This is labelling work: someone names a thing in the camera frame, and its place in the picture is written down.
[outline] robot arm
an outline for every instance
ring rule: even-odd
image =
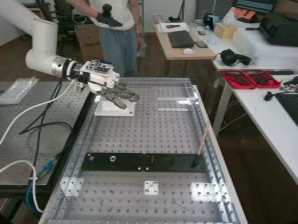
[[[26,66],[57,77],[74,79],[79,86],[89,86],[121,109],[126,108],[119,98],[137,102],[138,96],[118,83],[119,75],[113,66],[99,61],[83,65],[55,55],[57,24],[42,20],[16,0],[0,0],[0,16],[32,36],[32,49],[26,53]]]

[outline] computer monitor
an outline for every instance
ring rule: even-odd
[[[234,6],[248,9],[256,13],[266,14],[272,12],[276,0],[234,0]]]

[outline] shirt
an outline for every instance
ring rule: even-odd
[[[134,26],[134,19],[131,12],[127,7],[129,0],[89,0],[90,7],[99,13],[102,13],[102,5],[111,5],[111,17],[119,23],[122,23],[121,27],[109,27],[106,24],[97,22],[94,18],[90,18],[93,23],[103,28],[114,29],[114,30],[129,30]]]

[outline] robot end effector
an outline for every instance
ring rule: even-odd
[[[106,62],[91,60],[81,65],[75,61],[57,56],[51,68],[54,76],[75,80],[81,90],[87,85],[91,93],[101,95],[121,109],[126,108],[122,99],[131,103],[139,99],[126,85],[118,82],[119,75],[113,71],[111,64]]]

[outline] white cable on floor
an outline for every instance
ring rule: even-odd
[[[219,130],[219,132],[230,125],[232,124],[235,121],[238,121],[243,116],[246,115],[246,113],[243,113],[238,118],[235,118],[231,122],[228,122],[224,127]]]
[[[2,142],[4,142],[4,139],[5,139],[5,137],[6,137],[6,134],[8,134],[8,132],[9,132],[9,130],[10,130],[10,128],[12,128],[12,125],[13,125],[13,123],[16,122],[16,120],[29,111],[29,110],[32,110],[32,109],[34,109],[36,107],[40,107],[40,106],[42,106],[42,105],[46,105],[47,103],[51,103],[53,101],[55,101],[66,92],[67,92],[67,90],[69,90],[69,88],[71,87],[71,85],[73,85],[73,83],[74,83],[74,81],[71,81],[70,82],[70,84],[69,84],[69,86],[66,87],[66,89],[63,90],[63,92],[55,97],[55,98],[53,98],[51,100],[49,100],[49,101],[46,101],[46,102],[43,102],[43,103],[40,103],[40,104],[37,104],[37,105],[34,105],[34,106],[32,106],[32,107],[29,107],[28,109],[25,109],[16,117],[14,117],[14,119],[12,120],[12,122],[10,122],[10,124],[9,124],[9,126],[8,126],[8,128],[6,128],[6,130],[5,130],[5,132],[4,132],[4,135],[2,135],[2,138],[1,138],[1,140],[0,140],[0,145],[2,144]]]
[[[9,163],[6,166],[4,166],[1,169],[0,169],[0,173],[2,173],[8,168],[10,168],[12,166],[14,166],[16,164],[18,163],[25,163],[32,171],[33,171],[33,178],[32,178],[32,195],[33,195],[33,202],[34,202],[34,208],[36,210],[42,213],[42,210],[40,209],[38,207],[38,203],[37,203],[37,200],[36,200],[36,180],[37,180],[37,175],[36,175],[36,169],[34,169],[34,166],[33,164],[26,161],[26,160],[16,160],[14,162]]]

